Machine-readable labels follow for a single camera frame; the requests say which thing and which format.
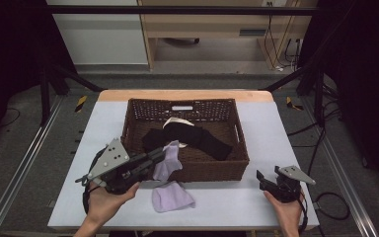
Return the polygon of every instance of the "lavender cloth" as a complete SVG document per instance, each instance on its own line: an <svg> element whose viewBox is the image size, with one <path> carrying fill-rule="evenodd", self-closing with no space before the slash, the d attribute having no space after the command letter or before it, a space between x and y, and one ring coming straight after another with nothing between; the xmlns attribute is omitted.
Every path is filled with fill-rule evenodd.
<svg viewBox="0 0 379 237"><path fill-rule="evenodd" d="M158 187L152 192L153 207L157 212L166 212L185 207L194 207L195 201L177 182Z"/></svg>
<svg viewBox="0 0 379 237"><path fill-rule="evenodd" d="M183 165L178 160L179 145L180 142L175 140L164 147L165 160L156 164L153 171L154 180L167 181L172 172L183 169Z"/></svg>

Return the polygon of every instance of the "brown basket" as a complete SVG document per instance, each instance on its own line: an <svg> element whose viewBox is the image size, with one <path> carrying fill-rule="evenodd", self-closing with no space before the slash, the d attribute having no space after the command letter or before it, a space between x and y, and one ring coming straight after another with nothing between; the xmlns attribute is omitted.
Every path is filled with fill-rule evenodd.
<svg viewBox="0 0 379 237"><path fill-rule="evenodd" d="M240 181L249 164L245 138L234 99L163 101L130 99L121 142L128 152L142 153L142 137L150 128L162 129L170 117L186 119L233 147L224 161L193 148L180 149L183 170L169 178L178 182Z"/></svg>

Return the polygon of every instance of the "floor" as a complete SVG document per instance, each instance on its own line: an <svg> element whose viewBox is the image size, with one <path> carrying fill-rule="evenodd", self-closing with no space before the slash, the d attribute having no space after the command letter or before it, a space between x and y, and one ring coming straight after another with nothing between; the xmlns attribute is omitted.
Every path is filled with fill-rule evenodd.
<svg viewBox="0 0 379 237"><path fill-rule="evenodd" d="M201 39L199 44L191 40L165 39L159 45L153 70L124 67L123 73L101 74L95 68L85 67L80 73L91 82L110 89L256 90L292 71L291 66L282 72L269 70L259 52L258 44L248 39ZM71 87L68 96L51 93L51 102L58 107L58 112L50 118L53 123L49 127L39 126L38 87L14 96L8 105L0 127L0 236L72 234L49 229L46 223L98 93L74 81L68 83ZM298 97L295 93L297 83L293 81L272 93L287 134L314 122L313 94ZM326 83L336 89L329 78ZM75 113L78 100L84 95L87 101L82 111ZM292 106L287 106L287 97L292 100ZM327 236L379 236L379 174L362 166L360 152L332 100L326 97L324 101L328 103L327 115L334 113L328 116L326 136L316 155L321 127L312 126L290 135L290 142L303 170L316 157L311 174L318 185L309 187L312 199L327 192L336 194L325 195L319 201L320 210L317 211L323 233ZM38 134L43 139L36 141ZM346 214L345 204L339 197L346 199L350 207L351 215L345 220L329 217ZM274 231L247 231L247 236L253 234L280 235ZM308 235L320 236L322 232L315 228L304 233Z"/></svg>

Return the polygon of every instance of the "table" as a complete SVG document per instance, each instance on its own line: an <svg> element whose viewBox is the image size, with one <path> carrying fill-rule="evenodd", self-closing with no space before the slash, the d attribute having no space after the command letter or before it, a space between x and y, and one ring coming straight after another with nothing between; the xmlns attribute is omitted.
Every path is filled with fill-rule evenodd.
<svg viewBox="0 0 379 237"><path fill-rule="evenodd" d="M195 199L194 208L158 213L151 194L159 182L143 182L128 201L102 228L109 230L265 230L278 228L272 206L260 190L256 171L274 181L274 166L299 166L270 92L245 90L107 90L92 111L81 143L66 176L48 226L77 229L85 218L84 188L75 180L87 174L95 154L114 137L120 137L129 98L226 99L234 98L246 139L250 163L242 180L184 183ZM308 229L319 225L305 184Z"/></svg>

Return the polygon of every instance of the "hand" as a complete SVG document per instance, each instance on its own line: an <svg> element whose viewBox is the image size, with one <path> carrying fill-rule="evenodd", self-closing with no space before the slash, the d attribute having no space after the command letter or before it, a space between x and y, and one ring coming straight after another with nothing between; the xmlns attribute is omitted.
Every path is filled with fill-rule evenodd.
<svg viewBox="0 0 379 237"><path fill-rule="evenodd" d="M90 190L96 189L90 192L88 215L75 237L94 236L107 221L113 218L126 201L135 197L138 187L139 183L136 183L125 194L118 196L109 194L104 188L97 188L97 185L91 182Z"/></svg>
<svg viewBox="0 0 379 237"><path fill-rule="evenodd" d="M279 225L285 237L299 236L298 225L301 216L300 203L296 201L283 203L277 200L270 192L264 191L264 195L272 204L278 217Z"/></svg>

